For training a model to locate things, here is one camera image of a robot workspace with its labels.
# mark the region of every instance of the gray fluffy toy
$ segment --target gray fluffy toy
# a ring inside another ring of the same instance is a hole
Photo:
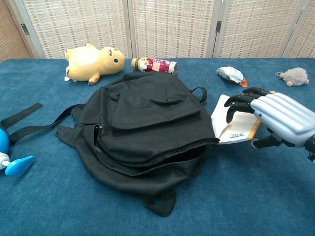
[[[283,81],[285,81],[286,85],[291,86],[300,86],[302,84],[308,84],[310,80],[307,78],[306,70],[300,67],[293,68],[288,70],[287,72],[277,72],[278,75]]]

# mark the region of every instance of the blue toy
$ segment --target blue toy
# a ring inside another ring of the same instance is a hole
[[[0,169],[6,168],[4,173],[7,176],[17,175],[24,171],[34,159],[33,156],[28,156],[10,162],[9,156],[7,155],[8,150],[9,138],[7,134],[0,129]]]

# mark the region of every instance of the blue plastic object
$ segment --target blue plastic object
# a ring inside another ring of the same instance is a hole
[[[0,129],[0,152],[7,154],[9,150],[9,138],[7,134]]]
[[[33,156],[24,157],[21,159],[14,160],[5,169],[5,174],[7,176],[14,176],[24,171],[27,166],[33,161]]]

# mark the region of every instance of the woven screen panel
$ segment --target woven screen panel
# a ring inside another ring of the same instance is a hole
[[[315,1],[307,9],[306,17],[288,52],[288,57],[315,57]]]
[[[138,57],[205,57],[214,0],[133,0]]]
[[[278,57],[303,0],[231,0],[219,57]]]
[[[123,0],[23,0],[46,58],[86,43],[127,52]]]
[[[11,16],[0,0],[0,62],[15,58],[29,58],[29,53]]]

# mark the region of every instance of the plush toy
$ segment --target plush toy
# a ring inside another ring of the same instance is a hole
[[[306,70],[300,67],[290,69],[284,73],[277,72],[276,75],[283,79],[289,87],[300,86],[302,84],[307,85],[310,82],[307,78]]]
[[[65,69],[65,81],[89,81],[89,85],[98,82],[101,75],[119,72],[124,64],[124,55],[115,48],[105,47],[98,50],[92,44],[65,50],[69,66]]]

